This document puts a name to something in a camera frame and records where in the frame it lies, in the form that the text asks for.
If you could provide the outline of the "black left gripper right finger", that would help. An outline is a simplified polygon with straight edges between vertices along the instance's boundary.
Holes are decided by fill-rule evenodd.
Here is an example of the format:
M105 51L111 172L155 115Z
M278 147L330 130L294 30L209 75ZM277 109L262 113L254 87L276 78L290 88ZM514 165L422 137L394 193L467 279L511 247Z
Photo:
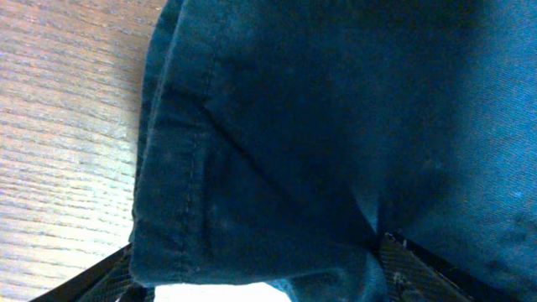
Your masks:
M504 302L502 294L419 245L386 233L378 244L378 260L395 302Z

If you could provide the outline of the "navy blue shorts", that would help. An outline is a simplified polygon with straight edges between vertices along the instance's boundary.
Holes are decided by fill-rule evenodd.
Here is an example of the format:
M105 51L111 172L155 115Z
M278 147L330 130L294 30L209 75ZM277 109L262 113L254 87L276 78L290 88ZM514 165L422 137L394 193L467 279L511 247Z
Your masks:
M385 301L397 232L484 300L535 300L535 2L167 2L133 220L148 287Z

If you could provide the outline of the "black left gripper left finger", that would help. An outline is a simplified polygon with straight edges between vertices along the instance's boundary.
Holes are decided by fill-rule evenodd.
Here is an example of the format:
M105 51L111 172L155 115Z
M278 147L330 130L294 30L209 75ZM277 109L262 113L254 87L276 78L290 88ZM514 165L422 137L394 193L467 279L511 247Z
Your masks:
M154 302L155 288L146 288L129 273L132 244L30 302Z

